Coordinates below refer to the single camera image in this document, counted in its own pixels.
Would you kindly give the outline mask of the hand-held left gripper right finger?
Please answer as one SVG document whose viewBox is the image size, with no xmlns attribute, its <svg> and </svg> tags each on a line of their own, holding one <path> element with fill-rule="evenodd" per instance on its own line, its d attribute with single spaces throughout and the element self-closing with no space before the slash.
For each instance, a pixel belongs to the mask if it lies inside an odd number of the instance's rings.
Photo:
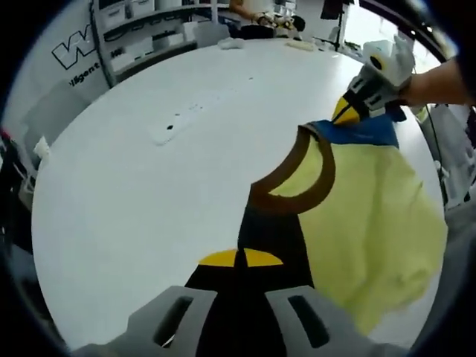
<svg viewBox="0 0 476 357">
<path fill-rule="evenodd" d="M 376 343 L 317 292 L 307 273 L 276 256 L 241 250 L 243 336 L 255 356 L 407 356 Z"/>
</svg>

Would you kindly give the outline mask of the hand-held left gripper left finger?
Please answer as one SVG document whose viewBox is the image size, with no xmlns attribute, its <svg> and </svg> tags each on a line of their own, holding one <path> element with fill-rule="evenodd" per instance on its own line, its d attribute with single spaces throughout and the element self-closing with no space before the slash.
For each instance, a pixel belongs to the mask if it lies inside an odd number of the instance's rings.
<svg viewBox="0 0 476 357">
<path fill-rule="evenodd" d="M 207 321 L 231 282 L 238 249 L 199 261 L 185 286 L 171 286 L 133 312 L 126 330 L 106 344 L 88 344 L 73 356 L 196 356 Z"/>
</svg>

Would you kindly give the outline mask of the person's right hand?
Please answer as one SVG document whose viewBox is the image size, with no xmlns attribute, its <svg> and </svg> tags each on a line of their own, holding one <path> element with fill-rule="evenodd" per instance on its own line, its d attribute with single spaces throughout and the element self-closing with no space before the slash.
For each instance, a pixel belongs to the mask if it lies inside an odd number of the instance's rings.
<svg viewBox="0 0 476 357">
<path fill-rule="evenodd" d="M 424 106 L 425 102 L 425 81 L 420 74 L 413 74 L 408 82 L 403 86 L 396 96 L 386 102 L 386 108 L 396 108 L 397 106 Z"/>
</svg>

